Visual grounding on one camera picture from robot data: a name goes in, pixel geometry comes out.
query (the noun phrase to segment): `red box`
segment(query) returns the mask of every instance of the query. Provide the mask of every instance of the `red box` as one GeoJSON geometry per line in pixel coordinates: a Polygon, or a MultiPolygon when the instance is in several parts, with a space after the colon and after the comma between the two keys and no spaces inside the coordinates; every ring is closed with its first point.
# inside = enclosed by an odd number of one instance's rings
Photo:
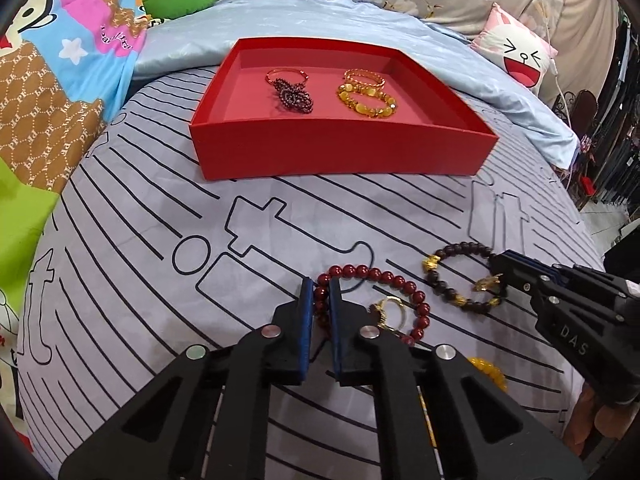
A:
{"type": "MultiPolygon", "coordinates": [[[[302,78],[280,73],[291,82],[302,78]]],[[[352,94],[367,105],[382,102],[352,94]]],[[[239,40],[189,126],[207,180],[327,173],[476,174],[498,137],[444,83],[399,50],[316,38],[239,40]],[[310,114],[284,108],[265,81],[273,68],[305,71],[310,114]],[[340,101],[344,72],[386,79],[398,108],[372,119],[340,101]]]]}

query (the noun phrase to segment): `pink and white pillow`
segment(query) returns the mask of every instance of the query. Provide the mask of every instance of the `pink and white pillow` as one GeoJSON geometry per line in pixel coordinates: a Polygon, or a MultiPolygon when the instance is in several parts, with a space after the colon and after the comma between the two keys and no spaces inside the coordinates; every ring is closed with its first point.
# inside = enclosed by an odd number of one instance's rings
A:
{"type": "Polygon", "coordinates": [[[484,29],[470,47],[538,95],[558,51],[494,4],[484,29]]]}

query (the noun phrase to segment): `red beaded bracelet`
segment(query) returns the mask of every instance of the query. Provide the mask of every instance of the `red beaded bracelet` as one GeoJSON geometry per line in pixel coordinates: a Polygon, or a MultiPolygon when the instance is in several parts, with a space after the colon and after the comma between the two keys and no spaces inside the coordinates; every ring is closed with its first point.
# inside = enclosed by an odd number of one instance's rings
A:
{"type": "Polygon", "coordinates": [[[325,330],[330,329],[329,315],[327,313],[326,298],[329,294],[329,281],[332,277],[337,276],[339,278],[351,279],[359,278],[361,280],[369,280],[370,282],[380,282],[383,285],[389,285],[392,288],[400,290],[404,295],[410,298],[412,309],[415,310],[417,315],[414,328],[408,335],[403,335],[400,340],[407,343],[409,346],[414,346],[416,341],[420,341],[424,337],[424,330],[431,324],[429,319],[429,313],[431,307],[428,303],[424,302],[426,295],[423,291],[417,290],[417,285],[414,282],[408,282],[402,276],[394,276],[390,270],[381,272],[376,267],[367,267],[366,265],[359,265],[354,267],[352,265],[345,265],[340,267],[337,265],[331,266],[327,272],[324,272],[318,276],[317,286],[314,290],[314,308],[315,315],[318,320],[318,325],[325,330]]]}

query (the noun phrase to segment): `floor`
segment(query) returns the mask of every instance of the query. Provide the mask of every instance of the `floor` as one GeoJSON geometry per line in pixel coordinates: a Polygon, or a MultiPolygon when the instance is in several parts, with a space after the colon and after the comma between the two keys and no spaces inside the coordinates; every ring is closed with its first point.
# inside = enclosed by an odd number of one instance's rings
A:
{"type": "Polygon", "coordinates": [[[580,212],[587,232],[591,234],[593,243],[604,256],[620,236],[620,228],[628,221],[625,206],[589,202],[580,212]]]}

